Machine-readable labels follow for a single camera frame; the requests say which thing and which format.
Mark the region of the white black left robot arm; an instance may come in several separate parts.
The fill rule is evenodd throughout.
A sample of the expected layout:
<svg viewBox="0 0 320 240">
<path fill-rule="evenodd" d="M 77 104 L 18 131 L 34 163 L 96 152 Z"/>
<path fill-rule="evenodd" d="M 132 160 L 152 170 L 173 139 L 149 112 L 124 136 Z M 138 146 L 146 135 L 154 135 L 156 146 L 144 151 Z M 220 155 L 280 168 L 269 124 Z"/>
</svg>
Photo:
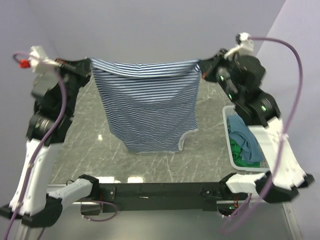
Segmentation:
<svg viewBox="0 0 320 240">
<path fill-rule="evenodd" d="M 72 124 L 79 90 L 90 81 L 90 67 L 89 58 L 58 58 L 47 63 L 36 77 L 31 91 L 35 103 L 26 133 L 25 162 L 12 200 L 0 209 L 2 217 L 21 220 L 29 228 L 47 228 L 74 202 L 99 197 L 99 180 L 86 174 L 60 190 L 47 191 L 53 164 Z"/>
</svg>

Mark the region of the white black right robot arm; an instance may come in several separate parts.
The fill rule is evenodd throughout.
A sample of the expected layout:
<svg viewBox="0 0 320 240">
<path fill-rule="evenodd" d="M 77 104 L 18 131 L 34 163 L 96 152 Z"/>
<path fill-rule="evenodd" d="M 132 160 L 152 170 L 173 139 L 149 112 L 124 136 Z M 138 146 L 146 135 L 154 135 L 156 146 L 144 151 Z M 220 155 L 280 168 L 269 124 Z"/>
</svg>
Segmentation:
<svg viewBox="0 0 320 240">
<path fill-rule="evenodd" d="M 267 203 L 290 202 L 299 189 L 309 187 L 313 175 L 299 165 L 287 137 L 276 100 L 261 90 L 266 73 L 258 58 L 221 49 L 212 58 L 201 60 L 199 67 L 207 82 L 218 83 L 234 104 L 239 116 L 258 142 L 269 169 L 264 173 L 231 173 L 220 182 L 219 193 L 230 200 L 238 193 L 257 194 Z"/>
</svg>

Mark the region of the teal blue tank top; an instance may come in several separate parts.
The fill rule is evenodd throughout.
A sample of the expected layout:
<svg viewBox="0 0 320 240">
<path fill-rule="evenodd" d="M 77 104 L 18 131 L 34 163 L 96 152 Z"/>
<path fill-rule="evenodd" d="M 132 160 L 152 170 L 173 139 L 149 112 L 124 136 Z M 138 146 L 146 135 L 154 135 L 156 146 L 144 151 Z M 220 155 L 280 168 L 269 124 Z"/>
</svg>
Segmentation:
<svg viewBox="0 0 320 240">
<path fill-rule="evenodd" d="M 245 146 L 252 151 L 261 151 L 256 137 L 237 114 L 229 115 L 226 119 L 229 139 L 233 139 L 243 149 Z"/>
</svg>

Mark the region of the blue white striped tank top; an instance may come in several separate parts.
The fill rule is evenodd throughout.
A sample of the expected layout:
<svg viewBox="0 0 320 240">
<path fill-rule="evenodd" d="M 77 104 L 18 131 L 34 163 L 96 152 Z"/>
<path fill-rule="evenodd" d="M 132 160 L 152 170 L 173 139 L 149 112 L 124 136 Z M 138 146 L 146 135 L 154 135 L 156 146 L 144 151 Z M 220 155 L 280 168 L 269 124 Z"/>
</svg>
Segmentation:
<svg viewBox="0 0 320 240">
<path fill-rule="evenodd" d="M 92 58 L 110 132 L 135 153 L 180 152 L 198 130 L 201 70 L 196 59 L 126 64 Z"/>
</svg>

